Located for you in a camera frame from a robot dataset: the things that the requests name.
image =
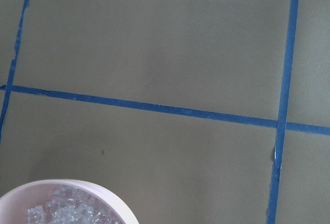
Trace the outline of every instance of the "blue line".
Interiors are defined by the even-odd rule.
[[[319,135],[330,135],[330,127],[314,126],[314,125],[294,123],[294,122],[287,123],[287,130],[300,131],[300,132],[319,134]]]
[[[286,129],[287,113],[288,113],[291,71],[292,71],[293,52],[294,52],[294,39],[295,39],[296,22],[298,16],[298,4],[299,4],[299,0],[290,1],[290,16],[289,16],[289,24],[287,31],[287,43],[286,43],[285,56],[284,56],[282,88],[279,99],[278,122],[277,122],[276,141],[275,141],[275,158],[273,163],[272,179],[271,179],[271,186],[269,193],[267,224],[275,224],[275,218],[276,218],[279,181],[281,177],[280,173],[282,167],[283,145],[284,145],[285,129]]]
[[[24,86],[12,86],[12,91],[20,92],[20,93],[27,93],[27,94],[35,94],[35,95],[45,95],[45,96],[52,97],[52,98],[60,98],[60,99],[68,99],[68,100],[75,100],[75,101],[82,101],[82,102],[89,102],[89,103],[105,104],[105,105],[119,106],[119,107],[125,107],[125,108],[149,110],[149,111],[156,111],[156,112],[167,113],[167,114],[176,114],[176,115],[181,115],[181,116],[198,117],[198,118],[205,118],[205,119],[211,119],[211,120],[243,123],[243,124],[272,127],[272,128],[276,128],[276,124],[277,124],[277,121],[270,120],[270,119],[246,117],[246,116],[240,116],[240,115],[224,114],[224,113],[217,113],[217,112],[197,110],[197,109],[180,108],[180,107],[173,107],[173,106],[166,106],[166,105],[159,105],[159,104],[140,103],[140,102],[135,102],[135,101],[112,99],[112,98],[105,98],[105,97],[96,97],[96,96],[91,96],[91,95],[76,94],[76,93],[69,93],[69,92],[62,92],[62,91],[48,91],[48,90],[29,88],[29,87],[24,87]]]
[[[21,19],[20,19],[19,28],[17,31],[16,41],[15,41],[15,47],[14,47],[15,56],[14,56],[13,60],[11,60],[11,64],[10,64],[9,75],[8,75],[6,89],[5,89],[5,97],[4,97],[4,102],[2,105],[1,116],[0,116],[0,142],[1,142],[1,137],[2,137],[2,129],[4,126],[5,117],[6,117],[6,113],[7,113],[7,109],[8,109],[12,83],[14,80],[17,58],[18,58],[20,46],[21,46],[21,36],[22,36],[22,29],[23,29],[24,13],[25,13],[25,9],[29,5],[29,1],[30,0],[24,0]]]

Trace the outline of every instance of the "pink container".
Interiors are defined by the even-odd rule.
[[[24,184],[0,198],[0,224],[26,224],[27,209],[43,205],[52,191],[62,185],[73,186],[99,198],[115,210],[126,224],[139,224],[133,212],[117,195],[106,188],[80,180],[41,180]]]

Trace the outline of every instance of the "horizontal blue tape strip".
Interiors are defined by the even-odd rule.
[[[18,31],[17,31],[16,41],[15,41],[15,46],[14,46],[15,56],[11,60],[9,75],[8,75],[8,79],[7,79],[7,85],[6,85],[6,88],[5,88],[5,97],[4,97],[4,102],[2,104],[2,110],[1,110],[1,115],[0,115],[0,142],[1,142],[1,137],[2,137],[2,129],[3,129],[3,126],[4,126],[5,117],[6,117],[8,104],[9,104],[9,99],[10,99],[11,87],[12,87],[12,84],[13,84],[13,81],[14,81],[17,58],[18,58],[19,51],[20,51],[20,46],[21,46],[21,36],[22,36],[22,30],[23,30],[23,21],[24,21],[25,9],[28,7],[29,1],[30,0],[24,0],[23,9],[22,9],[22,13],[21,13],[21,19],[20,19],[19,28],[18,28]]]
[[[299,131],[311,134],[330,135],[330,127],[315,126],[301,123],[288,122],[287,130]]]
[[[226,122],[250,124],[256,126],[276,128],[277,125],[277,122],[275,120],[269,120],[263,118],[216,113],[211,111],[180,108],[180,107],[173,107],[173,106],[166,106],[159,104],[140,103],[135,101],[96,97],[91,95],[76,94],[76,93],[69,93],[62,91],[48,91],[48,90],[29,88],[24,86],[12,86],[12,91],[27,93],[27,94],[45,95],[52,98],[60,98],[60,99],[105,104],[105,105],[112,105],[112,106],[119,106],[119,107],[133,108],[133,109],[149,110],[149,111],[156,111],[167,114],[176,114],[181,116],[198,117],[198,118],[205,118],[205,119],[212,119],[212,120],[219,120]]]
[[[287,41],[284,55],[284,67],[282,75],[282,86],[279,98],[278,124],[275,139],[275,158],[272,169],[272,178],[268,202],[267,224],[275,224],[278,200],[279,181],[281,177],[282,155],[287,124],[288,103],[290,94],[290,82],[293,63],[294,40],[296,22],[298,17],[299,0],[290,0],[289,24],[287,30]]]

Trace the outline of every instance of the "blue grid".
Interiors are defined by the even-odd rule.
[[[181,108],[174,106],[141,103],[141,102],[112,99],[112,98],[98,97],[98,96],[85,95],[85,94],[76,94],[70,92],[49,91],[49,90],[13,85],[13,79],[14,79],[17,59],[21,45],[24,13],[25,13],[25,9],[28,7],[28,3],[29,0],[24,0],[21,19],[19,23],[19,29],[14,47],[15,57],[10,65],[7,84],[0,86],[0,90],[5,91],[5,97],[4,97],[2,112],[0,116],[0,126],[1,126],[0,142],[1,142],[2,129],[5,122],[5,117],[8,109],[11,92],[44,95],[51,98],[68,99],[74,101],[82,101],[82,102],[119,106],[119,107],[133,108],[133,109],[140,109],[147,111],[156,111],[160,113],[167,113],[174,115],[182,115],[189,117],[205,118],[205,119],[212,119],[218,121],[226,121],[226,122],[242,123],[248,125],[274,128],[276,129],[275,157],[274,157],[272,177],[271,177],[267,224],[275,223],[285,131],[292,130],[292,131],[299,131],[299,132],[312,133],[312,134],[330,135],[330,127],[287,122],[290,81],[291,81],[291,71],[292,71],[293,52],[294,52],[294,40],[295,40],[295,30],[296,30],[296,21],[298,16],[299,0],[290,1],[289,24],[287,29],[287,42],[286,42],[283,74],[282,74],[282,88],[280,94],[280,103],[279,103],[277,120],[217,113],[211,111],[188,109],[188,108]]]

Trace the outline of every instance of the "plastic bowl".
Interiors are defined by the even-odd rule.
[[[139,224],[125,202],[111,191],[97,184],[71,179],[35,181],[11,190],[0,198],[0,224],[25,224],[26,211],[49,201],[52,191],[62,185],[79,188],[99,198],[116,211],[126,224]]]

